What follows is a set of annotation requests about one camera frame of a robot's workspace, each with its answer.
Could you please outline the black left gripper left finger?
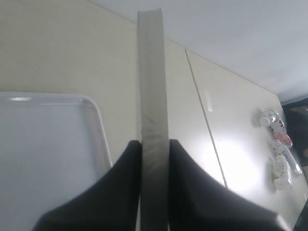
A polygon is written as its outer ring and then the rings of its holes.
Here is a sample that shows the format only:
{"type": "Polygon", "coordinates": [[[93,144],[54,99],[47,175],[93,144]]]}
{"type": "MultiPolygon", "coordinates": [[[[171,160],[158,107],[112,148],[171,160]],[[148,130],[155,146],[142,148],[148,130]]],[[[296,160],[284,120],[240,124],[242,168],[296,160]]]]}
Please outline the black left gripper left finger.
{"type": "Polygon", "coordinates": [[[115,165],[78,197],[44,214],[35,231],[134,231],[142,146],[130,141],[115,165]]]}

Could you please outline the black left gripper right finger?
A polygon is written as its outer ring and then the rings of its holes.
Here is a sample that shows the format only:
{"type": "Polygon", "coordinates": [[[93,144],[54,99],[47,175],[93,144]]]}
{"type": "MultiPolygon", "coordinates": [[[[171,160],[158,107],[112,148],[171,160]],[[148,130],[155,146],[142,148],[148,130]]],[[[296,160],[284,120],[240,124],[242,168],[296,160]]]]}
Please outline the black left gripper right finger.
{"type": "Polygon", "coordinates": [[[282,217],[233,193],[170,140],[168,221],[172,231],[288,231],[282,217]]]}

